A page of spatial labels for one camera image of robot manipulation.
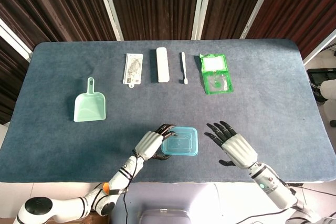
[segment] mint green dustpan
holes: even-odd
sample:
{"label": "mint green dustpan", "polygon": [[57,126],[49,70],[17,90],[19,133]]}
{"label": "mint green dustpan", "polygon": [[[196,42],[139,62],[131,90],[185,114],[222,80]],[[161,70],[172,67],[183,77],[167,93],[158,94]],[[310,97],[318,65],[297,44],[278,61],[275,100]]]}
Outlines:
{"label": "mint green dustpan", "polygon": [[95,92],[94,78],[88,78],[88,91],[75,100],[75,122],[104,120],[106,118],[105,96]]}

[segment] curtain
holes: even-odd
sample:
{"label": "curtain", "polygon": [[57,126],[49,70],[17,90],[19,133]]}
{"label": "curtain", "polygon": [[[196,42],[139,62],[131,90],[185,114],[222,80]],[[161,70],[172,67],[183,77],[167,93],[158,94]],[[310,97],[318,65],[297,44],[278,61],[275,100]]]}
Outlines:
{"label": "curtain", "polygon": [[304,59],[336,29],[336,0],[265,0],[247,38],[287,38]]}
{"label": "curtain", "polygon": [[258,0],[209,0],[202,39],[239,39]]}
{"label": "curtain", "polygon": [[196,0],[113,0],[125,40],[191,39]]}
{"label": "curtain", "polygon": [[0,18],[31,50],[44,41],[115,40],[103,0],[0,0]]}
{"label": "curtain", "polygon": [[0,124],[11,120],[27,69],[28,61],[0,37]]}

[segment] robotic hand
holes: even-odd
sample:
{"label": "robotic hand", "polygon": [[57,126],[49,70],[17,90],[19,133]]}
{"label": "robotic hand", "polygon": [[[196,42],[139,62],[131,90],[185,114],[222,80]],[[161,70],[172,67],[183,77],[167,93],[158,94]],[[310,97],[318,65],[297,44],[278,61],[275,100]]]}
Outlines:
{"label": "robotic hand", "polygon": [[63,223],[86,217],[91,210],[99,215],[109,214],[119,196],[125,194],[132,179],[150,158],[166,160],[169,155],[158,155],[156,151],[162,142],[176,133],[170,131],[172,124],[163,124],[155,132],[148,131],[133,150],[134,155],[122,165],[108,183],[108,190],[95,188],[84,197],[55,200],[46,197],[31,198],[22,205],[14,224],[43,224],[51,217]]}
{"label": "robotic hand", "polygon": [[231,161],[220,160],[219,163],[224,166],[237,166],[249,172],[250,177],[259,185],[267,196],[280,209],[293,208],[299,212],[293,219],[302,218],[308,220],[305,223],[336,223],[336,219],[329,217],[321,219],[314,211],[309,209],[303,202],[294,196],[295,191],[283,182],[275,171],[266,164],[257,162],[258,154],[251,145],[237,134],[230,125],[220,121],[214,125],[207,126],[215,133],[206,132],[205,135],[210,137],[223,151],[228,155]]}

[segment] floor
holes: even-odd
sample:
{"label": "floor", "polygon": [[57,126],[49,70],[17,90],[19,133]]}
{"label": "floor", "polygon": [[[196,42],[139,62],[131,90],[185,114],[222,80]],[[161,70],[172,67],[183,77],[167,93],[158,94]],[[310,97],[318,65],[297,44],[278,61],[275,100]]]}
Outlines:
{"label": "floor", "polygon": [[[306,65],[308,68],[336,68],[336,57],[332,51],[318,54]],[[329,126],[324,107],[319,107],[326,131],[336,152],[336,129]],[[0,140],[6,133],[6,127],[0,125]],[[29,198],[47,196],[55,199],[68,199],[83,196],[94,188],[97,183],[0,183],[0,217],[14,217],[21,205]],[[248,216],[278,212],[279,209],[261,192],[254,183],[216,183],[221,204],[222,223],[237,223]],[[320,184],[304,184],[305,189],[297,188],[297,196],[321,216],[329,216],[336,211],[336,197],[321,194],[308,189],[336,194],[336,180]],[[293,210],[280,215],[257,217],[243,223],[263,224],[285,223]]]}

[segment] gray tablecloth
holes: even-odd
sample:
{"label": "gray tablecloth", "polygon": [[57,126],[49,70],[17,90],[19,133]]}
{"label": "gray tablecloth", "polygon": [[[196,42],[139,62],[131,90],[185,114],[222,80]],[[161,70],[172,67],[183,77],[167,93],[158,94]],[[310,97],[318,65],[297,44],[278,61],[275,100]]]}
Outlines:
{"label": "gray tablecloth", "polygon": [[[157,47],[169,55],[170,82],[157,83]],[[179,53],[186,54],[188,85]],[[125,54],[143,54],[141,84],[122,84]],[[206,95],[199,54],[224,53],[234,92]],[[75,98],[94,77],[106,97],[104,121],[74,122]],[[150,160],[135,182],[247,182],[223,167],[226,154],[204,136],[224,120],[290,182],[336,178],[336,158],[300,53],[288,40],[46,42],[33,53],[0,150],[2,182],[108,181],[149,130],[163,123],[198,130],[198,155]]]}

